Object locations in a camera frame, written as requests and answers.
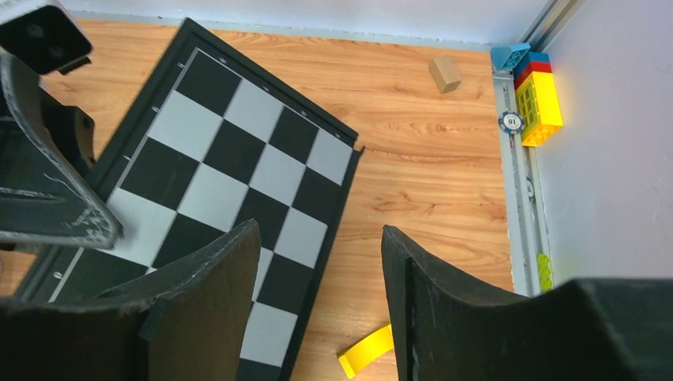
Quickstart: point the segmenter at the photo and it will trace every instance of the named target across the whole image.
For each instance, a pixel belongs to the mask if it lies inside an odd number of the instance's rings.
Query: wooden floor
[[[48,89],[96,120],[101,150],[175,28],[83,21],[93,65],[48,78]],[[296,380],[343,380],[337,353],[388,321],[384,224],[430,252],[512,289],[494,91],[487,53],[282,37],[217,35],[360,133],[360,161],[313,309]],[[447,54],[463,82],[441,95],[428,62]],[[0,253],[10,292],[30,257]],[[396,380],[388,353],[357,379]]]

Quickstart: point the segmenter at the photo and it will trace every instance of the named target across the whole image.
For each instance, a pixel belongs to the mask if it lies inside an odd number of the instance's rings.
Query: blue lego brick
[[[524,58],[522,58],[521,61],[519,61],[519,64],[514,68],[513,71],[514,78],[517,78],[531,62],[544,62],[546,64],[550,64],[549,54],[528,52],[528,54],[526,54]]]
[[[499,45],[490,49],[490,61],[495,70],[512,70],[530,50],[530,44]]]

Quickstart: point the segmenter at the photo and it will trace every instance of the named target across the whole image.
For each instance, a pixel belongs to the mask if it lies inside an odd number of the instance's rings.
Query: checkered board
[[[255,218],[263,248],[237,379],[289,379],[360,157],[355,137],[188,20],[87,179],[123,237],[111,250],[52,248],[33,298],[93,297]]]

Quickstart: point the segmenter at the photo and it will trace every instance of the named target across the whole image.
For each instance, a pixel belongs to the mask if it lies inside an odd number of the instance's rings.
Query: beige cube
[[[437,88],[440,92],[448,93],[454,91],[460,85],[460,74],[458,69],[447,56],[437,57],[430,62],[430,74],[435,79]]]

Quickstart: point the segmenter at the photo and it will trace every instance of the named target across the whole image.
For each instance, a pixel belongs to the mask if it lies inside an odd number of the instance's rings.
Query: white square
[[[273,252],[267,248],[262,248],[260,253],[260,263],[257,265],[257,278],[255,279],[255,288],[252,289],[252,301],[257,301],[257,296],[260,295],[260,290],[262,288],[262,283],[264,283],[264,278],[267,276],[267,271],[269,270],[269,265],[271,264],[271,258],[273,257]]]
[[[144,266],[152,265],[175,219],[175,211],[126,190],[113,190],[106,205],[119,220],[123,237],[110,250],[113,256]]]
[[[248,186],[203,163],[180,202],[178,212],[228,232],[243,205]]]
[[[306,165],[341,185],[352,153],[353,149],[351,147],[321,129],[318,130]]]
[[[306,166],[269,144],[264,147],[250,187],[291,206]]]
[[[243,79],[227,107],[225,119],[268,142],[282,111],[283,104],[278,99]]]
[[[221,116],[173,90],[150,125],[148,136],[201,161],[221,123]]]
[[[255,303],[245,327],[240,358],[282,366],[296,322],[295,314]]]
[[[324,223],[290,209],[274,251],[294,262],[314,268],[326,231],[327,225]]]

